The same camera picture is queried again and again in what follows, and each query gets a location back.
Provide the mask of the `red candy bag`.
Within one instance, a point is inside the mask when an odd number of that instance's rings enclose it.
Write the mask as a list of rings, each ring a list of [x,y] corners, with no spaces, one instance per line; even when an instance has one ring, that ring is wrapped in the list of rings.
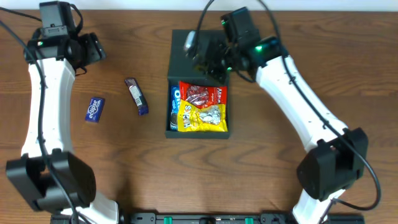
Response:
[[[227,104],[227,86],[198,86],[186,82],[179,82],[181,99],[199,109],[218,104]]]

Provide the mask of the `yellow Hacks candy bag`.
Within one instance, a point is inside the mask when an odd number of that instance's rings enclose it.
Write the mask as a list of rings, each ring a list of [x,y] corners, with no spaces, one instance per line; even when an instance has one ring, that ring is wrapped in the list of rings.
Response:
[[[227,132],[226,105],[211,105],[199,109],[182,100],[177,113],[179,132]]]

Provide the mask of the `blue Eclipse mint box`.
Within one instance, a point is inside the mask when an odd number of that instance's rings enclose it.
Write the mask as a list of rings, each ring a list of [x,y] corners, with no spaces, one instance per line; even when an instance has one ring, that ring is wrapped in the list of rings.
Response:
[[[85,121],[98,123],[104,108],[105,99],[92,97],[86,111]]]

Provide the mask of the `blue Oreo cookie pack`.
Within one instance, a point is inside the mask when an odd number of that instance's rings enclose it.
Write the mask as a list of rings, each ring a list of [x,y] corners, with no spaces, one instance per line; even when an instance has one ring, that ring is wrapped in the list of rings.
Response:
[[[178,111],[180,108],[180,87],[178,85],[171,86],[170,91],[170,129],[172,131],[178,130]]]

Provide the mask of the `dark blue chocolate bar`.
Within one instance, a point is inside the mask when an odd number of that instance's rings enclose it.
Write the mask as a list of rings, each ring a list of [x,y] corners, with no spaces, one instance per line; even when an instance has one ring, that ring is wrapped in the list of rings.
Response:
[[[135,78],[127,78],[124,82],[137,106],[138,114],[140,116],[148,114],[149,106],[137,80]]]

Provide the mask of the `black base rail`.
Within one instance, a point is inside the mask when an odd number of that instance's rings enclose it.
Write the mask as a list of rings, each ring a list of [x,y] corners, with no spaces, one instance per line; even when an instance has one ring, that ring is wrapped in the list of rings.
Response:
[[[66,215],[52,215],[51,224],[67,224]],[[262,213],[260,215],[156,215],[154,213],[134,213],[121,223],[129,224],[294,224],[297,223],[288,213]],[[329,224],[365,224],[362,215],[328,215]]]

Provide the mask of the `dark green gift box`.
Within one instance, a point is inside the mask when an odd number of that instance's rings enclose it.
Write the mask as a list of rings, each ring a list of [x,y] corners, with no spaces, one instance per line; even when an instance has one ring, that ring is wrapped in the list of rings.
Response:
[[[167,74],[168,93],[165,137],[183,139],[228,139],[231,134],[231,128],[228,128],[227,132],[179,132],[172,131],[170,128],[171,120],[175,119],[175,116],[173,116],[171,113],[171,90],[174,85],[178,85],[180,81],[200,86],[229,85],[229,78],[227,78],[224,83],[220,83],[211,79],[203,72],[193,68],[192,59],[186,57],[186,53],[183,50],[183,46],[189,32],[190,31],[187,29],[174,29],[172,31],[169,70]]]

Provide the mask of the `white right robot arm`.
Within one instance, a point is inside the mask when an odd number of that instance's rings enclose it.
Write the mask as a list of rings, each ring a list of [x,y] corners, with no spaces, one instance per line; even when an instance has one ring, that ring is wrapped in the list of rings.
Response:
[[[297,167],[303,190],[289,222],[364,223],[361,216],[328,211],[362,177],[368,137],[361,128],[350,130],[320,101],[277,37],[249,34],[234,40],[191,32],[185,50],[197,69],[218,82],[234,68],[247,71],[296,130],[307,154]]]

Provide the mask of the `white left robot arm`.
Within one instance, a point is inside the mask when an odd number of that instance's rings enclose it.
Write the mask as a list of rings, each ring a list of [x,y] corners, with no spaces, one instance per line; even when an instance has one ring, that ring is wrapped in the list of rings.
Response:
[[[94,33],[47,35],[25,44],[32,87],[28,133],[6,175],[35,212],[69,223],[122,223],[114,200],[96,189],[93,169],[77,158],[71,140],[70,98],[76,70],[105,58]]]

